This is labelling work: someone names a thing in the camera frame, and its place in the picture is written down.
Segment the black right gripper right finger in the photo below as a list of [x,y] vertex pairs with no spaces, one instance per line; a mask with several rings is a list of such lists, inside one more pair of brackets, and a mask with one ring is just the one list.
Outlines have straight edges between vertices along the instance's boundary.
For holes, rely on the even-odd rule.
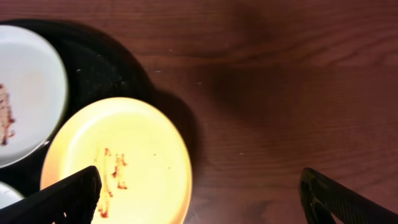
[[397,214],[311,168],[299,182],[300,201],[309,224],[397,223]]

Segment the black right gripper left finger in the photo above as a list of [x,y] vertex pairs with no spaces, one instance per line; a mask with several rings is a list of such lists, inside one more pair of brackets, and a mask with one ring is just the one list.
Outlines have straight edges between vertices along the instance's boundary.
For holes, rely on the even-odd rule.
[[88,166],[51,186],[1,209],[1,224],[92,222],[101,192],[95,166]]

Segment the light blue plate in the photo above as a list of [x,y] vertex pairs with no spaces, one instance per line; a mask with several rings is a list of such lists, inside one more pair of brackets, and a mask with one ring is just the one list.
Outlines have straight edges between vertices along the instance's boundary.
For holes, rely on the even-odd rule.
[[23,200],[24,196],[10,185],[0,182],[0,209]]

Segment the yellow plate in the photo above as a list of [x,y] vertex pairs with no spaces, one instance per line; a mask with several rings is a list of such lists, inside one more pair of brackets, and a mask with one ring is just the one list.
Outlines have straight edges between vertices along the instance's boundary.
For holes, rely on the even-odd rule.
[[108,98],[75,113],[53,139],[42,169],[46,188],[95,166],[102,188],[94,223],[182,223],[192,167],[177,128],[153,106]]

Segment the pale green plate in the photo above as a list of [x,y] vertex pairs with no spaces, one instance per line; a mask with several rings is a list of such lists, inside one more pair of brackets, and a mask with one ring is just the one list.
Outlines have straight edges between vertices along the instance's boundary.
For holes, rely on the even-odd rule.
[[60,124],[68,101],[65,66],[34,31],[1,26],[1,167],[37,151]]

